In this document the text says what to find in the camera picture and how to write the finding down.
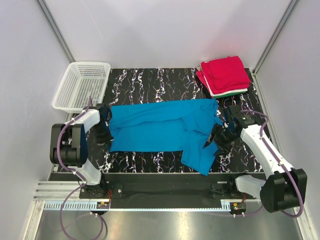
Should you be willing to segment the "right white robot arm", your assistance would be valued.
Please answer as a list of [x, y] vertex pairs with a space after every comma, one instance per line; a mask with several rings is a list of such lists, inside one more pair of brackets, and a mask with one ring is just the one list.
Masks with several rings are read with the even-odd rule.
[[224, 111], [225, 122], [215, 124], [207, 148], [217, 146], [215, 156], [226, 156], [235, 140], [241, 139], [252, 151], [262, 166], [266, 180], [242, 173], [227, 185], [228, 195], [239, 198], [248, 194], [261, 201], [269, 212], [282, 212], [290, 218], [298, 218], [304, 211], [307, 174], [296, 169], [280, 154], [265, 133], [269, 117], [258, 111], [243, 110], [239, 105], [230, 105]]

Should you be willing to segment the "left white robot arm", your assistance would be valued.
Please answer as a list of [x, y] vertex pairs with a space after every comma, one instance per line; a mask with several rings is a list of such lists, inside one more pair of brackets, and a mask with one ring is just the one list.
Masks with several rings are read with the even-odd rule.
[[88, 159], [87, 132], [95, 134], [96, 143], [109, 150], [114, 140], [108, 121], [112, 118], [111, 107], [105, 103], [87, 106], [76, 117], [51, 128], [49, 158], [81, 180], [81, 190], [94, 198], [112, 195], [103, 173]]

